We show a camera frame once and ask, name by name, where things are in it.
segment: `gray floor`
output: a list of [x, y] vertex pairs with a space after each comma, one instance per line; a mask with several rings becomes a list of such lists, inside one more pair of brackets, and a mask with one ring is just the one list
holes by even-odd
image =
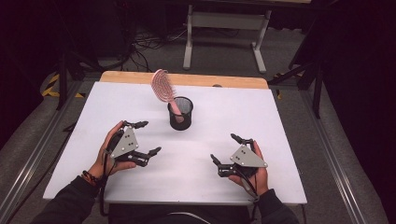
[[[173, 41], [160, 49], [147, 49], [142, 53], [146, 56], [152, 71], [162, 68], [170, 73], [264, 77], [270, 80], [274, 74], [288, 71], [289, 62], [304, 38], [297, 30], [269, 29], [262, 46], [262, 57], [267, 67], [267, 73], [262, 75], [257, 70], [249, 46], [255, 37], [255, 33], [242, 31], [234, 37], [225, 37], [213, 31], [198, 32], [193, 37], [192, 63], [189, 71], [182, 69], [185, 49], [185, 40], [183, 39]], [[144, 63], [143, 59], [138, 58], [137, 55], [134, 55], [134, 59]], [[123, 68], [128, 71], [137, 71], [136, 65], [131, 61]], [[89, 77], [82, 82], [78, 92], [87, 93], [89, 96], [93, 82], [98, 80], [97, 75], [89, 74]], [[47, 82], [46, 80], [43, 83], [43, 87], [47, 85]], [[285, 83], [293, 82], [295, 80], [291, 78]], [[307, 223], [354, 223], [347, 211], [337, 183], [334, 181], [332, 168], [326, 160], [321, 139], [309, 115], [309, 108], [303, 104], [301, 93], [291, 88], [279, 88], [282, 89], [282, 99], [278, 100], [275, 96], [276, 104], [290, 142], [292, 154], [302, 173], [301, 179], [308, 200], [308, 204], [305, 206]], [[0, 201], [7, 197], [20, 169], [27, 162], [50, 123], [50, 119], [58, 113], [55, 110], [57, 100], [56, 97], [45, 97], [43, 103], [26, 119], [0, 151], [0, 170], [3, 173], [0, 179]], [[48, 147], [46, 147], [46, 153], [21, 197], [25, 197], [40, 176], [45, 175], [45, 178], [11, 223], [28, 223], [47, 203], [42, 199], [42, 195], [50, 180], [51, 172], [45, 174], [45, 170], [67, 135], [63, 129], [78, 120], [85, 101], [86, 98], [73, 98], [67, 107]], [[322, 92], [320, 115], [319, 122], [323, 125], [333, 152], [345, 171], [366, 222], [388, 223], [381, 202], [347, 141], [325, 89]], [[303, 223], [302, 208], [293, 206], [291, 209]], [[100, 216], [96, 205], [84, 223], [106, 223], [106, 219]]]

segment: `person's right arm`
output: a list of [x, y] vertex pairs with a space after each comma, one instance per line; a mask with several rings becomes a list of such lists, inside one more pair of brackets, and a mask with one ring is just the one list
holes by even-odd
[[[256, 154], [262, 158], [262, 152], [256, 141], [254, 141], [253, 146]], [[229, 179], [244, 187], [241, 177], [230, 175]], [[297, 216], [276, 197], [275, 191], [273, 189], [268, 189], [268, 173], [266, 168], [260, 167], [249, 181], [252, 186], [257, 187], [256, 192], [257, 195], [260, 196], [257, 204], [262, 215], [262, 224], [299, 223]]]

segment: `person's left hand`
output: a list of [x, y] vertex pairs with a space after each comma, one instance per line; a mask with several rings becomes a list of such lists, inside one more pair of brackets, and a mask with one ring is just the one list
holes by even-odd
[[[113, 134], [116, 133], [121, 127], [122, 127], [122, 121], [120, 121], [113, 129], [111, 129], [108, 132], [105, 142], [100, 147], [96, 162], [93, 164], [91, 169], [88, 171], [88, 173], [90, 173], [91, 175], [95, 176], [98, 179], [100, 179], [103, 175], [103, 164], [104, 164], [103, 159], [105, 158], [104, 155], [105, 155], [105, 150], [107, 148], [108, 142], [110, 141]], [[135, 167], [136, 167], [136, 164], [134, 162], [123, 161], [123, 162], [117, 162], [117, 164], [113, 168], [113, 161], [110, 159], [110, 157], [107, 157], [106, 171], [109, 172], [111, 170], [111, 173], [108, 175], [114, 175], [117, 171], [131, 169], [131, 168], [135, 168]]]

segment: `background desk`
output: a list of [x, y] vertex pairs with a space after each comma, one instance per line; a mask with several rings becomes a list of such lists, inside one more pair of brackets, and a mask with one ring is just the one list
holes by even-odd
[[[139, 84], [109, 83], [125, 77]], [[178, 95], [194, 103], [192, 125], [186, 131], [169, 125], [166, 104], [146, 84], [152, 74], [104, 73], [95, 83], [78, 124], [55, 169], [44, 198], [51, 199], [71, 179], [95, 160], [108, 130], [122, 119], [147, 120], [148, 126], [135, 130], [139, 151], [162, 147], [145, 168], [116, 173], [109, 178], [105, 200], [112, 203], [249, 204], [251, 197], [227, 178], [220, 178], [210, 154], [223, 163], [238, 149], [230, 133], [253, 138], [261, 144], [268, 162], [269, 186], [284, 203], [306, 203], [290, 147], [276, 110], [273, 94], [260, 87], [212, 88], [176, 85]], [[171, 75], [185, 83], [184, 75]], [[186, 76], [201, 84], [231, 85], [233, 77]]]

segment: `forearm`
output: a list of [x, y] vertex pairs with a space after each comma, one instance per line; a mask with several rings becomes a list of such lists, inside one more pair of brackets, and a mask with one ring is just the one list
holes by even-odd
[[262, 224], [299, 223], [297, 216], [276, 197], [273, 189], [260, 196], [258, 206], [262, 215]]
[[97, 191], [78, 176], [59, 191], [32, 223], [82, 223], [91, 213]]

